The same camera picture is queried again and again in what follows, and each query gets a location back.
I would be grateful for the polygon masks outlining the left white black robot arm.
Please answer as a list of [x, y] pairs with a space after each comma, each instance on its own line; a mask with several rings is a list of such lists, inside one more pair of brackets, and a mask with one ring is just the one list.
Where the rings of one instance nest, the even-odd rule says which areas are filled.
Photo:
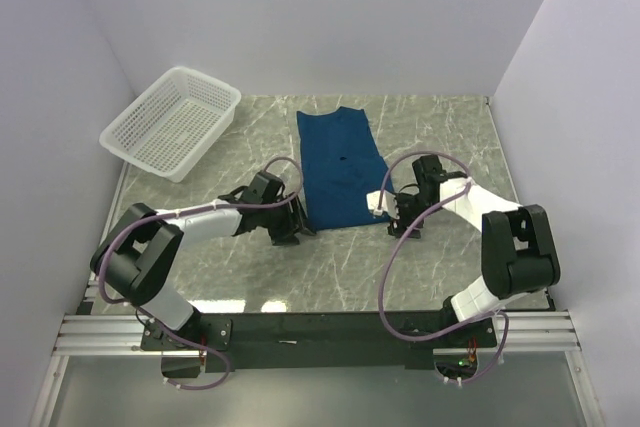
[[185, 210], [131, 205], [94, 252], [90, 269], [101, 291], [111, 287], [124, 302], [162, 322], [164, 336], [186, 349], [203, 336], [201, 312], [168, 281], [180, 248], [264, 228], [274, 246], [294, 246], [316, 233], [296, 193], [281, 178], [260, 171], [247, 186]]

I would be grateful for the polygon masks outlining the blue mickey mouse t-shirt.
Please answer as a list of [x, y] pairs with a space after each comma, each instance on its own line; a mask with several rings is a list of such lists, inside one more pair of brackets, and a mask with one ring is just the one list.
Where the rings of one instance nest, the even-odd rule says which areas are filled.
[[304, 194], [318, 231], [381, 223], [366, 195], [378, 190], [388, 170], [361, 109], [341, 106], [323, 115], [296, 113]]

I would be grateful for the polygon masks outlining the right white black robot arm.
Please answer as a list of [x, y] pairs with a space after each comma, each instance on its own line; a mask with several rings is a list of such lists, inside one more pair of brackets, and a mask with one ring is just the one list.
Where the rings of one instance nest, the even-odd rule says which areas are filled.
[[[401, 219], [398, 196], [386, 190], [393, 170], [415, 157], [422, 163], [414, 175], [422, 211], [406, 227], [383, 268], [378, 289], [378, 313], [384, 328], [409, 342], [442, 338], [460, 346], [474, 333], [474, 322], [501, 312], [515, 299], [557, 284], [561, 277], [558, 255], [544, 208], [508, 201], [478, 185], [469, 168], [455, 157], [434, 151], [416, 151], [394, 161], [380, 187], [366, 195], [369, 211]], [[426, 217], [447, 210], [465, 220], [481, 234], [481, 275], [453, 295], [452, 313], [441, 318], [439, 330], [423, 335], [404, 334], [391, 326], [384, 309], [384, 290], [391, 266], [410, 234]]]

